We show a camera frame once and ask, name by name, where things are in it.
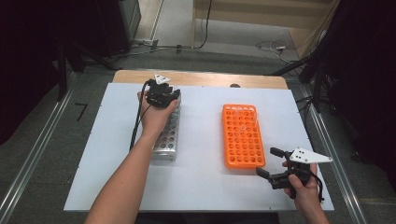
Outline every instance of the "gray floor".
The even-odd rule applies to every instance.
[[[166,16],[166,14],[162,14],[162,22],[164,22]],[[187,37],[184,40],[180,39],[181,42],[176,42],[169,34],[170,29],[166,28],[161,31],[162,28],[163,26],[159,26],[159,30],[156,33],[161,44],[184,44],[182,41],[185,41]],[[273,33],[271,33],[270,27],[265,29],[267,29],[267,36],[271,37],[263,38],[262,41],[290,38],[288,33],[284,33],[283,29],[275,28]],[[240,40],[244,37],[236,35],[235,38],[227,39],[229,41],[227,45],[236,45],[237,47],[235,48],[238,51],[230,51],[233,48],[224,48],[223,42],[215,45],[215,39],[220,42],[224,40],[224,37],[213,36],[215,34],[208,38],[207,49],[202,49],[201,51],[182,51],[176,54],[174,50],[162,50],[155,53],[121,57],[110,61],[124,69],[164,69],[247,75],[270,74],[285,65],[271,52],[263,52],[262,50],[253,52],[253,50],[257,50],[254,43],[256,41],[260,42],[260,38],[250,37],[252,41],[249,44],[245,44],[247,45],[246,47],[241,47],[243,44],[241,44]],[[295,52],[290,55],[285,54],[285,57],[289,60],[295,60]],[[113,71],[108,71],[101,65],[88,64],[89,66],[84,74],[78,74],[78,82],[68,105],[8,223],[83,222],[86,214],[66,213],[63,211],[63,207],[106,85],[111,82],[114,76]],[[292,71],[283,77],[288,81],[288,86],[292,90],[294,97],[300,99],[304,96],[304,93],[296,75],[296,72]],[[57,87],[43,98],[11,139],[0,146],[0,196],[2,201],[9,184],[17,175],[50,116],[55,106],[56,98]],[[88,104],[87,110],[80,121],[77,121],[77,119],[82,108],[75,105],[75,103]],[[361,202],[361,207],[368,219],[368,223],[393,223],[396,218],[394,213],[396,208],[396,203],[394,202],[395,192],[389,185],[384,172],[374,165],[362,164],[349,158],[354,149],[350,144],[348,132],[342,119],[337,115],[330,115],[326,105],[323,105],[322,109],[322,116],[334,146],[339,152],[340,160]],[[323,146],[312,119],[309,118],[307,123],[315,149],[318,152],[322,152]],[[332,167],[329,164],[324,164],[320,165],[320,168],[328,184],[335,207],[335,211],[328,213],[329,220],[331,223],[352,223],[344,198],[332,172]],[[281,223],[304,223],[295,211],[281,212],[279,213],[279,218]],[[208,214],[192,214],[188,216],[190,223],[206,223],[209,219],[210,215]]]

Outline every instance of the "white table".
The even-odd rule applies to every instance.
[[[138,106],[135,94],[141,87],[141,84],[108,85],[65,211],[88,211],[99,190],[129,152]],[[284,159],[271,155],[270,147],[288,151],[296,147],[312,149],[291,92],[202,86],[179,88],[182,107],[177,160],[151,163],[140,211],[295,210],[293,200],[282,189],[273,190],[255,171],[225,167],[221,129],[224,104],[255,105],[265,149],[264,169],[271,174],[283,173]],[[326,199],[323,209],[333,210],[326,186],[323,197]]]

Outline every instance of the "floor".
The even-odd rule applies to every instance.
[[[140,2],[143,17],[148,19],[142,20],[137,39],[148,41],[159,39],[159,45],[162,46],[190,44],[191,0]],[[202,30],[205,28],[201,29],[201,24],[205,27],[205,21],[197,21],[196,45],[202,43]],[[277,40],[280,40],[279,43],[273,42],[274,45],[286,43],[283,41],[287,41],[289,45],[286,50],[273,53],[269,43]],[[257,48],[256,45],[261,42],[263,42],[262,47]],[[134,49],[131,53],[145,51],[147,49]],[[170,49],[161,50],[155,53],[112,59],[112,62],[125,69],[170,69],[263,75],[285,66],[286,63],[282,59],[288,62],[299,59],[286,28],[210,21],[208,39],[200,50],[187,50],[180,54],[175,54]],[[282,76],[287,80],[295,99],[309,95],[307,90],[310,86],[298,82],[297,76],[300,72],[301,69],[296,69]],[[6,193],[9,192],[8,187],[17,177],[29,152],[36,147],[36,139],[42,137],[40,133],[48,124],[47,121],[52,116],[53,108],[63,106],[63,114],[55,120],[56,125],[50,130],[51,136],[41,151],[40,160],[35,164],[35,171],[29,176],[29,183],[22,185],[23,194],[16,207],[10,208],[14,211],[10,217],[7,217],[8,223],[80,223],[84,220],[86,214],[63,212],[64,201],[88,140],[106,84],[111,82],[113,76],[113,71],[90,63],[84,74],[71,76],[76,78],[70,79],[70,81],[74,80],[75,88],[70,92],[68,102],[64,102],[64,105],[57,105],[57,88],[55,87],[26,118],[11,139],[0,146],[0,195],[6,197]],[[89,105],[80,120],[77,120],[81,113],[81,105],[78,104]],[[330,164],[324,164],[320,168],[335,207],[335,211],[328,213],[330,222],[394,222],[396,195],[384,172],[372,164],[363,164],[350,159],[354,149],[350,144],[342,119],[338,115],[332,115],[326,105],[321,107],[323,112],[320,116],[326,124],[333,147],[338,151],[339,161],[344,167],[344,172],[365,216],[364,220],[358,221],[351,217],[351,208],[344,200],[345,195],[340,190],[341,185],[333,167]],[[318,152],[325,153],[325,141],[318,132],[315,113],[311,111],[307,126],[311,133],[313,147]],[[4,211],[2,205],[0,215],[3,215]],[[207,223],[208,217],[206,214],[186,216],[189,223]],[[280,212],[279,219],[280,223],[304,223],[295,211]]]

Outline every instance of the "person's left hand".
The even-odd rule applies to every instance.
[[[137,94],[137,99],[140,99],[141,91]],[[140,110],[140,117],[142,117],[142,125],[143,125],[143,135],[153,136],[157,138],[163,128],[165,127],[166,121],[168,120],[169,115],[175,111],[177,107],[177,100],[172,101],[172,103],[166,108],[157,108],[153,105],[149,105],[146,100],[147,91],[144,92],[142,108]]]

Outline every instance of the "table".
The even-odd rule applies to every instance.
[[[193,1],[192,47],[195,20],[206,20],[209,1]],[[316,44],[321,32],[327,29],[338,4],[339,0],[214,0],[210,20],[289,27],[294,46],[300,58],[303,58]]]
[[[270,146],[284,150],[300,146],[312,150],[297,106],[282,77],[151,70],[119,71],[113,83],[108,85],[65,211],[88,211],[99,190],[129,152],[138,105],[135,93],[142,86],[129,82],[143,83],[154,73],[170,77],[170,84],[179,85],[182,92],[178,152],[176,161],[151,162],[140,211],[295,210],[293,200],[282,189],[271,189],[271,185],[256,176],[254,170],[227,169],[222,156],[220,111],[224,98],[230,99],[230,96],[233,103],[256,106],[267,161],[264,168],[271,174],[283,173],[285,168],[281,166],[284,159],[270,155]],[[227,88],[233,83],[243,88]],[[196,122],[203,114],[205,122]],[[333,210],[326,188],[323,193],[326,198],[323,209]]]

